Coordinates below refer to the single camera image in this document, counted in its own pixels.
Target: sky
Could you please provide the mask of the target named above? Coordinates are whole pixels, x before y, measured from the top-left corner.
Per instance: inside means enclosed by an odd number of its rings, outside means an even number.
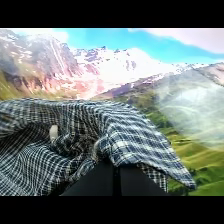
[[[71,48],[140,48],[166,63],[224,61],[223,28],[10,28],[16,33],[48,33]]]

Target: plaid shirt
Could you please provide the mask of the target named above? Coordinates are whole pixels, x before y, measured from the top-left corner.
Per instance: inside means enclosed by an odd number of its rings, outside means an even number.
[[[49,130],[58,126],[52,142]],[[195,188],[169,141],[136,108],[109,101],[0,102],[0,195],[49,195],[104,157],[136,164],[167,191],[167,177]]]

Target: plaid fabric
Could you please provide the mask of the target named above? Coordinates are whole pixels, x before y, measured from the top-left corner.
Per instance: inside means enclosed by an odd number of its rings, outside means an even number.
[[[49,130],[58,125],[58,138]],[[109,157],[136,164],[161,188],[167,176],[195,188],[169,141],[137,109],[109,101],[0,102],[0,195],[49,195]]]

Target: cloud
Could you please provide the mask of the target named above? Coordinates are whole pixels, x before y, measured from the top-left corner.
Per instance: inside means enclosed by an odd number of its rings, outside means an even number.
[[[162,37],[172,37],[216,54],[224,54],[224,28],[128,28],[130,32],[144,30]]]
[[[7,28],[7,29],[12,30],[15,33],[26,35],[50,34],[63,43],[66,43],[69,38],[67,32],[53,28]]]

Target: snow-capped mountain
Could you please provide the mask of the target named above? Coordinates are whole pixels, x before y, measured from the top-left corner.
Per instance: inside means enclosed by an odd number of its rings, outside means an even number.
[[[203,66],[208,65],[166,64],[138,48],[70,49],[50,35],[20,36],[0,29],[0,70],[27,95],[45,91],[89,99],[140,78],[161,79]]]

